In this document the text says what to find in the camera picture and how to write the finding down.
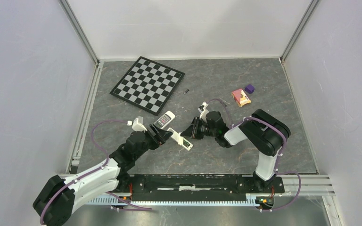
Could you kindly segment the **long white remote control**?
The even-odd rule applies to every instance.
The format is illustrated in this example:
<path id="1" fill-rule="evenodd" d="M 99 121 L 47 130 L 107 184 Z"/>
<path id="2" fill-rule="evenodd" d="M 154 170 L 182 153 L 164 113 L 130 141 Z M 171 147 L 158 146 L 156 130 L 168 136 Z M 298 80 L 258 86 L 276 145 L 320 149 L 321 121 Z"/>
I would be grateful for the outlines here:
<path id="1" fill-rule="evenodd" d="M 173 135 L 171 136 L 171 139 L 173 139 L 178 145 L 180 145 L 182 148 L 186 149 L 187 151 L 190 151 L 193 147 L 193 144 L 191 142 L 189 142 L 187 139 L 185 139 L 184 137 L 180 136 L 180 133 L 178 133 L 177 131 L 175 131 L 172 128 L 168 128 L 167 131 L 171 131 L 173 133 Z M 183 144 L 183 142 L 188 141 L 190 143 L 190 147 L 186 148 Z"/>

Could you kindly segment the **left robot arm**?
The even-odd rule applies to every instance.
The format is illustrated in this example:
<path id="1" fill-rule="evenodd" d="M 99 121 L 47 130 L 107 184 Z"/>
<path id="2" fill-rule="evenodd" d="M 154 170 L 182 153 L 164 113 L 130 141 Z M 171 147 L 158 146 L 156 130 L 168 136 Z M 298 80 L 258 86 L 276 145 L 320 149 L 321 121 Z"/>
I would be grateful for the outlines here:
<path id="1" fill-rule="evenodd" d="M 134 131 L 104 161 L 82 173 L 61 178 L 52 176 L 33 202 L 42 226 L 61 226 L 81 206 L 97 196 L 129 187 L 127 172 L 148 150 L 155 150 L 171 138 L 171 131 L 150 124 L 150 129 Z"/>

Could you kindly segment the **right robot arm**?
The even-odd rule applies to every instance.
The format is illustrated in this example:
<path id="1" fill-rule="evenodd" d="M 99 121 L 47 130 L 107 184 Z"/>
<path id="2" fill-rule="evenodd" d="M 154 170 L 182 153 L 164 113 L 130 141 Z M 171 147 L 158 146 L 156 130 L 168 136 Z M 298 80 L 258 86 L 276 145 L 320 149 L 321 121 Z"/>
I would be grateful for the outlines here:
<path id="1" fill-rule="evenodd" d="M 253 180 L 254 188 L 259 192 L 266 192 L 272 187 L 278 155 L 282 154 L 290 135 L 291 130 L 286 124 L 262 109 L 257 109 L 232 128 L 226 125 L 220 112 L 210 111 L 201 117 L 195 117 L 191 125 L 180 134 L 192 139 L 213 137 L 219 146 L 225 148 L 248 139 L 259 151 Z"/>

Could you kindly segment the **short white remote control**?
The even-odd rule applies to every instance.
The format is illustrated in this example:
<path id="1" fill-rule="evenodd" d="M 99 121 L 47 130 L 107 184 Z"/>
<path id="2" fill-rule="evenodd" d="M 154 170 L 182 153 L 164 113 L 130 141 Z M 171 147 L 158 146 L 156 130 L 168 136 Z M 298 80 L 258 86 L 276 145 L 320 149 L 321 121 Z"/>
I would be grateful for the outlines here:
<path id="1" fill-rule="evenodd" d="M 164 129 L 175 119 L 175 114 L 171 111 L 165 112 L 159 119 L 154 122 L 154 125 L 160 129 Z"/>

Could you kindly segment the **black and grey chessboard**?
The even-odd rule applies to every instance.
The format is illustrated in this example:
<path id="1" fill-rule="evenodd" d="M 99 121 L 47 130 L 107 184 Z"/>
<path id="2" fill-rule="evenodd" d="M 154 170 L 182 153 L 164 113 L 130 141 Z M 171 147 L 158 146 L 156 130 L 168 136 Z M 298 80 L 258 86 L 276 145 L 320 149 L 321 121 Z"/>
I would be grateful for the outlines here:
<path id="1" fill-rule="evenodd" d="M 185 73 L 140 56 L 110 94 L 158 116 Z"/>

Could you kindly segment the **red and yellow block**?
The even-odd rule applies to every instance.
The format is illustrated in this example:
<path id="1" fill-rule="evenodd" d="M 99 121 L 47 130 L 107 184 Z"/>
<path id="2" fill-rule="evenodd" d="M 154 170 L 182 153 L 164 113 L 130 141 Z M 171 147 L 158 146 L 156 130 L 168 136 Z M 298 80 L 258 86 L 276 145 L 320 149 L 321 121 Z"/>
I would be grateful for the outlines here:
<path id="1" fill-rule="evenodd" d="M 239 107 L 243 107 L 251 103 L 251 100 L 249 99 L 249 97 L 247 96 L 247 94 L 244 92 L 243 89 L 237 89 L 233 91 L 231 94 Z"/>

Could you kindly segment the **purple cube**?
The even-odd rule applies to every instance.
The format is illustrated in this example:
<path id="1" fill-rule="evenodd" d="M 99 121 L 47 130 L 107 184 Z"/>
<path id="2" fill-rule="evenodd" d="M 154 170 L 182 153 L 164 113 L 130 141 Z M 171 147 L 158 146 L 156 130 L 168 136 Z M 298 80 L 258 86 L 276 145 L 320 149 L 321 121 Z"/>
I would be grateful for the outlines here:
<path id="1" fill-rule="evenodd" d="M 248 93 L 248 94 L 252 94 L 255 90 L 255 87 L 251 84 L 248 84 L 247 86 L 245 86 L 244 90 Z"/>

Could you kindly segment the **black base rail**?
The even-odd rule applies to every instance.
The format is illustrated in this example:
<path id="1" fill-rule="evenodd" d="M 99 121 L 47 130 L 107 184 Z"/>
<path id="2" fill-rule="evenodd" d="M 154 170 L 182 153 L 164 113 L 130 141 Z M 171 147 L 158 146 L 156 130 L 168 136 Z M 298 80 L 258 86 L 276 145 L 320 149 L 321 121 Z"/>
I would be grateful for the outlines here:
<path id="1" fill-rule="evenodd" d="M 246 194 L 283 194 L 281 177 L 263 182 L 243 174 L 135 174 L 123 178 L 114 194 L 129 193 L 132 201 L 242 201 Z"/>

